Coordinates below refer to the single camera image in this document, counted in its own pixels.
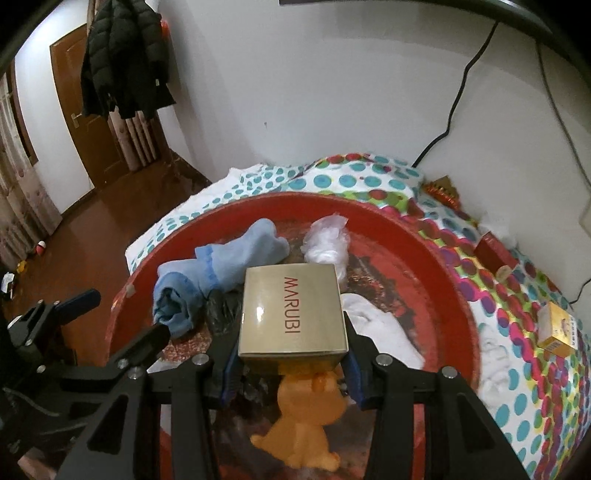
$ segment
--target jacket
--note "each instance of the jacket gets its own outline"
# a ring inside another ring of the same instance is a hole
[[[174,104],[168,82],[168,48],[160,16],[144,0],[106,0],[95,16],[80,74],[84,115],[121,118]]]

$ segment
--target orange plush toy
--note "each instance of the orange plush toy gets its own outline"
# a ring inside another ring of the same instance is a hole
[[[340,466],[340,457],[329,452],[323,425],[338,420],[346,410],[334,372],[286,375],[277,392],[281,418],[264,436],[253,435],[252,444],[292,468]]]

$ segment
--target brown floor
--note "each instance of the brown floor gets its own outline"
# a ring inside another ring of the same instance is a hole
[[[111,302],[129,277],[125,249],[189,194],[185,179],[160,161],[94,195],[46,240],[45,254],[29,260],[15,297],[4,303],[6,318],[25,313],[39,299],[65,300],[96,288],[100,306],[65,326],[63,334],[79,364],[101,364]]]

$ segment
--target yellow box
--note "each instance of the yellow box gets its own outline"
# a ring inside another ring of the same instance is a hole
[[[563,358],[572,355],[578,344],[575,318],[549,301],[538,312],[538,346]]]
[[[349,351],[335,266],[249,268],[238,355],[262,374],[334,369]]]

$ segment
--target wire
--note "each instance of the wire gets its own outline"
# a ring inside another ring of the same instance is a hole
[[[579,290],[579,294],[577,295],[577,298],[574,299],[573,301],[569,302],[569,305],[573,305],[575,303],[577,303],[579,301],[579,299],[581,298],[581,294],[583,293],[583,289],[587,286],[587,284],[591,283],[591,278],[588,279],[585,283],[583,283],[583,285],[581,286],[581,289]]]
[[[480,47],[480,50],[478,50],[476,55],[474,55],[474,58],[471,59],[470,62],[468,62],[468,65],[466,65],[466,68],[464,68],[464,75],[462,76],[462,84],[460,85],[460,89],[457,91],[456,99],[453,101],[452,109],[449,110],[449,117],[447,118],[447,129],[441,135],[439,135],[437,138],[435,138],[431,143],[429,143],[429,145],[427,145],[425,147],[425,150],[423,150],[421,152],[421,154],[417,157],[417,159],[414,161],[413,167],[416,167],[416,166],[418,166],[418,164],[421,163],[421,160],[425,157],[425,155],[427,155],[429,153],[429,150],[431,150],[435,146],[436,143],[438,143],[440,140],[442,140],[443,138],[446,138],[449,135],[450,128],[452,127],[453,114],[456,111],[457,104],[460,103],[460,98],[462,98],[462,93],[464,93],[464,88],[466,87],[466,80],[468,78],[468,72],[470,72],[470,69],[474,66],[474,64],[478,60],[480,60],[480,57],[482,57],[482,54],[485,52],[486,48],[488,47],[489,43],[491,42],[492,36],[495,34],[495,30],[498,26],[499,26],[499,22],[495,22],[495,24],[491,28],[491,32],[488,34],[488,37],[486,38],[485,42],[482,44],[482,47]]]
[[[33,407],[35,410],[43,413],[44,415],[47,415],[48,417],[59,417],[60,414],[56,413],[54,411],[49,411],[44,409],[42,406],[37,405],[33,400],[31,400],[29,397],[27,397],[24,393],[20,393],[19,391],[13,390],[12,388],[8,388],[8,387],[2,387],[2,389],[9,395],[14,395],[15,397],[18,397],[22,400],[24,400],[25,402],[27,402],[31,407]]]
[[[581,163],[581,159],[579,157],[579,152],[577,152],[577,148],[574,146],[574,142],[572,137],[569,134],[569,131],[566,128],[566,125],[564,124],[564,121],[562,120],[562,116],[560,115],[560,112],[558,111],[558,107],[556,107],[556,102],[554,101],[554,97],[552,96],[552,91],[550,90],[550,85],[548,85],[548,78],[546,77],[546,69],[544,67],[544,59],[542,58],[542,48],[541,48],[541,44],[539,40],[536,40],[535,42],[535,50],[538,53],[538,62],[540,64],[540,71],[542,73],[542,81],[544,82],[544,88],[546,89],[546,93],[548,94],[548,100],[550,100],[550,105],[552,106],[552,110],[554,111],[554,114],[556,116],[556,120],[558,120],[558,123],[560,124],[560,128],[562,129],[562,132],[564,133],[564,136],[566,137],[566,141],[569,143],[569,147],[571,149],[571,151],[573,152],[573,157],[575,162],[577,163],[577,166],[579,167],[579,171],[581,172],[581,175],[583,176],[584,180],[585,180],[585,184],[588,190],[591,191],[591,180],[589,180],[589,177],[587,176],[587,173],[585,172],[585,169],[583,168],[583,164]]]

